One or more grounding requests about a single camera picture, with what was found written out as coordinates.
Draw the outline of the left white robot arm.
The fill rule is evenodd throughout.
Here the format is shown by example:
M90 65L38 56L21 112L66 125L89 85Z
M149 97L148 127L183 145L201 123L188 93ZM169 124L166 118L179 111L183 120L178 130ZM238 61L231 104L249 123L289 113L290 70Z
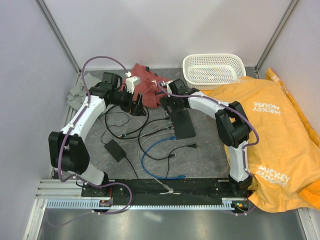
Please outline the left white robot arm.
M135 87L141 83L138 76L126 74L127 79L111 72L104 72L102 81L91 87L84 103L72 120L60 131L48 136L51 166L58 171L61 182L62 173L68 172L71 178L92 184L92 191L99 197L110 191L108 175L90 162L85 140L96 119L108 105L119 106L122 111L133 116L146 116L140 93L134 96Z

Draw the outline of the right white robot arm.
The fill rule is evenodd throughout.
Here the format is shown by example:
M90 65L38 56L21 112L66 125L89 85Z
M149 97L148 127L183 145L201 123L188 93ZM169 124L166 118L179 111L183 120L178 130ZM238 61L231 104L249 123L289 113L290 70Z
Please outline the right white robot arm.
M242 105L237 101L228 103L209 97L196 88L188 88L181 79L162 81L158 85L167 94L160 99L167 112L189 108L215 120L218 136L227 147L229 191L235 197L242 196L253 179L247 151L251 128Z

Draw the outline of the black network switch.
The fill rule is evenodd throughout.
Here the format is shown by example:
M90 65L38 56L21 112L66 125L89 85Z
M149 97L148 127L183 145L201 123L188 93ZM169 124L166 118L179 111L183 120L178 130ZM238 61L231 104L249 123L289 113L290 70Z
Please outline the black network switch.
M170 118L177 140L193 138L196 136L195 128L188 110L172 112Z

